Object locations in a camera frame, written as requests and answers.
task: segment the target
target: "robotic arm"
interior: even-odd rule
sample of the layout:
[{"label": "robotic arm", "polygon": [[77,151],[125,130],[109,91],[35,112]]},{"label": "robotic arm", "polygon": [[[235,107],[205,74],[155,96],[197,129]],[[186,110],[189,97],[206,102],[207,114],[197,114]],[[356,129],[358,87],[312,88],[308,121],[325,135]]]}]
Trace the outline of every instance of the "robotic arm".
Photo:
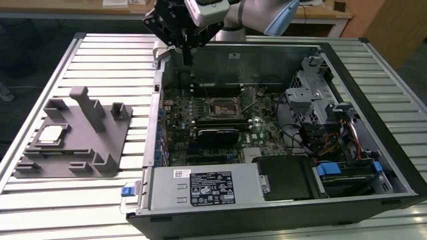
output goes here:
[{"label": "robotic arm", "polygon": [[143,23],[166,45],[175,46],[183,64],[191,66],[194,50],[221,30],[222,36],[245,31],[245,27],[270,36],[282,35],[300,4],[301,0],[157,0]]}]

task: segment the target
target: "motherboard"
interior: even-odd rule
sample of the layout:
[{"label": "motherboard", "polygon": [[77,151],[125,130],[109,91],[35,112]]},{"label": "motherboard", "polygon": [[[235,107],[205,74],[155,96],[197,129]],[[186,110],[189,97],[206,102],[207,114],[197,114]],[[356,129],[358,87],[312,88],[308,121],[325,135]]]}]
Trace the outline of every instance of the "motherboard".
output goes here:
[{"label": "motherboard", "polygon": [[249,162],[249,153],[290,154],[276,114],[281,95],[264,85],[166,87],[169,165],[238,164]]}]

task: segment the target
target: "barcode sticker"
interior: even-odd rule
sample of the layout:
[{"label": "barcode sticker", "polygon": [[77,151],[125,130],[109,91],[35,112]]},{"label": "barcode sticker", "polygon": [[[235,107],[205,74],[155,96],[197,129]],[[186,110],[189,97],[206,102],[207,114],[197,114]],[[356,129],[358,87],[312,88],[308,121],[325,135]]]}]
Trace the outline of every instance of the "barcode sticker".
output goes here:
[{"label": "barcode sticker", "polygon": [[190,169],[174,170],[174,178],[190,178],[191,173],[193,173],[193,171]]}]

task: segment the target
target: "gray plastic stand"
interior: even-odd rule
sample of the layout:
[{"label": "gray plastic stand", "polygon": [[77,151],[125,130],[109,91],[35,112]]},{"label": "gray plastic stand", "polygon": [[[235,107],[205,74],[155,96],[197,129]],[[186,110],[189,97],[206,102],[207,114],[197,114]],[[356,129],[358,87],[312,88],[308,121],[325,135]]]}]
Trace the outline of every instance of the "gray plastic stand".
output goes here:
[{"label": "gray plastic stand", "polygon": [[49,117],[15,167],[17,178],[118,174],[133,108],[123,103],[102,106],[90,99],[86,86],[73,87],[70,97],[79,106],[67,106],[54,98],[43,109]]}]

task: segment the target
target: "table leg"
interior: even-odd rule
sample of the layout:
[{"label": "table leg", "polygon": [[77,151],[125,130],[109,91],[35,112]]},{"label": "table leg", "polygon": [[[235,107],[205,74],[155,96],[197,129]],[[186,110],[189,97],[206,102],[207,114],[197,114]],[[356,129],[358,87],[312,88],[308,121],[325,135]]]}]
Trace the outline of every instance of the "table leg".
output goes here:
[{"label": "table leg", "polygon": [[340,38],[345,31],[349,19],[338,19],[336,25],[333,26],[332,31],[329,32],[329,38]]}]

